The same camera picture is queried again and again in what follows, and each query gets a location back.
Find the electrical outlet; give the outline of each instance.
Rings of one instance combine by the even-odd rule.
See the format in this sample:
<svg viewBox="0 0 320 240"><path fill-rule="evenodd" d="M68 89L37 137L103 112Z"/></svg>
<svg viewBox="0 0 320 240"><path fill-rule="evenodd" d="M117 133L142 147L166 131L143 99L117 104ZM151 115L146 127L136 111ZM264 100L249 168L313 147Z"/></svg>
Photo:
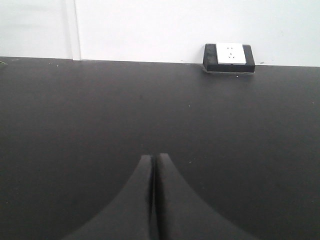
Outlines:
<svg viewBox="0 0 320 240"><path fill-rule="evenodd" d="M215 47L218 64L247 63L244 46L241 43L217 43Z"/></svg>

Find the black tabletop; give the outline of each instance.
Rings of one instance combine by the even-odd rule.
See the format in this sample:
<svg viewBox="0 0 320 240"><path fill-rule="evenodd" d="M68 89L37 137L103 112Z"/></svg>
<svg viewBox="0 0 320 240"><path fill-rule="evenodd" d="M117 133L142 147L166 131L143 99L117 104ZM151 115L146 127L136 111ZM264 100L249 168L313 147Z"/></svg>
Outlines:
<svg viewBox="0 0 320 240"><path fill-rule="evenodd" d="M320 238L320 68L2 61L0 239L61 239L157 153L259 238Z"/></svg>

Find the white wall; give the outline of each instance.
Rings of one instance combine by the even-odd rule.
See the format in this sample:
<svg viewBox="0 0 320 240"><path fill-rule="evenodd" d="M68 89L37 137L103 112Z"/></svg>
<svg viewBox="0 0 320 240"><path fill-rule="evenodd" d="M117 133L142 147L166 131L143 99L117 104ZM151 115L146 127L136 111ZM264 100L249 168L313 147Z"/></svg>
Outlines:
<svg viewBox="0 0 320 240"><path fill-rule="evenodd" d="M83 59L201 63L250 44L256 64L320 66L319 0L76 0Z"/></svg>
<svg viewBox="0 0 320 240"><path fill-rule="evenodd" d="M0 56L75 57L66 1L1 0ZM201 63L205 43L236 42L256 64L320 66L319 0L75 2L82 59Z"/></svg>
<svg viewBox="0 0 320 240"><path fill-rule="evenodd" d="M0 56L72 58L65 0L1 0Z"/></svg>

